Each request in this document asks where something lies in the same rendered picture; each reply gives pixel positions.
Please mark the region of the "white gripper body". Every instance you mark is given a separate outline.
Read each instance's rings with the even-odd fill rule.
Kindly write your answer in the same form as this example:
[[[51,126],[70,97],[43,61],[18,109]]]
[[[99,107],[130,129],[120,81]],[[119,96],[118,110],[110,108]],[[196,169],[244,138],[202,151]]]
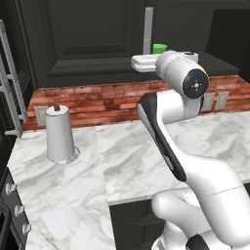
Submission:
[[[159,54],[133,56],[131,58],[131,66],[138,72],[154,72],[158,57]]]

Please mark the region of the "green cup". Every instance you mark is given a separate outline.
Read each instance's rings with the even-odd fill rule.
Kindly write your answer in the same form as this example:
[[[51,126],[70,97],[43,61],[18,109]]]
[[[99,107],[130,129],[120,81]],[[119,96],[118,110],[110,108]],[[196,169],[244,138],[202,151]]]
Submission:
[[[153,44],[152,52],[156,54],[163,54],[165,51],[168,50],[168,46],[165,44]]]

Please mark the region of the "dark cabinet door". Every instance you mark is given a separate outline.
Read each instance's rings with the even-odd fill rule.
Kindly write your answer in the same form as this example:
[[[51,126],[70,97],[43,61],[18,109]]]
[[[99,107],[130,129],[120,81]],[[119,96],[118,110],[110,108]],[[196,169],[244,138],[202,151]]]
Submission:
[[[145,9],[156,0],[15,0],[36,88],[148,81]]]
[[[210,1],[157,0],[153,41],[170,50],[204,52],[212,18]]]

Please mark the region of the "dark base cabinet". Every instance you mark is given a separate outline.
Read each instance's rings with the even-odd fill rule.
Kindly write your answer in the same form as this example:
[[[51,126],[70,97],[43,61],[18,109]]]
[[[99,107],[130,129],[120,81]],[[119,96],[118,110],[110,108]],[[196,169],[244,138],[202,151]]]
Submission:
[[[111,205],[109,212],[116,250],[151,250],[163,232],[165,221],[154,215],[150,199]]]

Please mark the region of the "white paper towel roll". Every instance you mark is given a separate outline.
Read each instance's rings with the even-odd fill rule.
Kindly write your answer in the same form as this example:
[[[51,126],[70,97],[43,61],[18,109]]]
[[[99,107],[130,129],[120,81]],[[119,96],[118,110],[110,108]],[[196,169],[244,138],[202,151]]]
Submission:
[[[76,160],[80,150],[74,145],[69,109],[55,104],[46,109],[47,157],[56,164]]]

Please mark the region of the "grey metal rack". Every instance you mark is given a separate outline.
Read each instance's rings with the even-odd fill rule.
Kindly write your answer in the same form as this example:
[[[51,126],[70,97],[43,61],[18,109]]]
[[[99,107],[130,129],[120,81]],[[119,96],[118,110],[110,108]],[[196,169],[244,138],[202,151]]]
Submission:
[[[21,85],[18,79],[12,52],[10,49],[5,24],[2,20],[0,20],[0,41],[10,71],[10,73],[6,72],[2,56],[0,55],[0,92],[5,96],[8,109],[10,111],[11,118],[14,124],[14,130],[6,131],[5,135],[17,136],[18,138],[20,138],[23,133],[21,122],[27,121],[27,111],[24,104]]]

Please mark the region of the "black stove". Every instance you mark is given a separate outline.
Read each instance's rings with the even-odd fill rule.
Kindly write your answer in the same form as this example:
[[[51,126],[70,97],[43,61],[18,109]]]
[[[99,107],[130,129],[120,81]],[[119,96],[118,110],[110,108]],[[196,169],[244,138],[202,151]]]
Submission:
[[[28,234],[22,234],[22,225],[30,224],[30,222],[25,213],[25,206],[21,203],[18,187],[10,195],[7,195],[6,183],[16,184],[9,169],[5,170],[3,179],[0,183],[0,202],[4,203],[9,208],[11,213],[9,235],[4,250],[25,250]],[[18,217],[15,216],[16,205],[24,206],[24,212]]]

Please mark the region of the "grey wall outlet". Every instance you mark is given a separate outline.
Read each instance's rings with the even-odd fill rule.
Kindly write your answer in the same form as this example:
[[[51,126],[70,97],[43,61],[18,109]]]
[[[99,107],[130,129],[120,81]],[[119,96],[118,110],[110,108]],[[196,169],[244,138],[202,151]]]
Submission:
[[[216,110],[224,109],[227,105],[228,98],[229,98],[229,92],[220,92],[217,97],[215,109]]]
[[[35,115],[39,126],[46,125],[46,109],[46,106],[38,106],[35,108]]]
[[[203,111],[209,111],[212,109],[213,101],[215,98],[214,93],[209,93],[204,95]]]

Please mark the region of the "dark wall cabinet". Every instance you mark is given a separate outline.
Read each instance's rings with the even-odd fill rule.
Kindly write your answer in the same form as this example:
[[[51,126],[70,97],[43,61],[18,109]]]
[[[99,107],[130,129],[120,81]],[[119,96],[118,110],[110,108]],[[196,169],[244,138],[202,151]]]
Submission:
[[[250,9],[208,9],[197,18],[195,50],[210,76],[250,81]]]

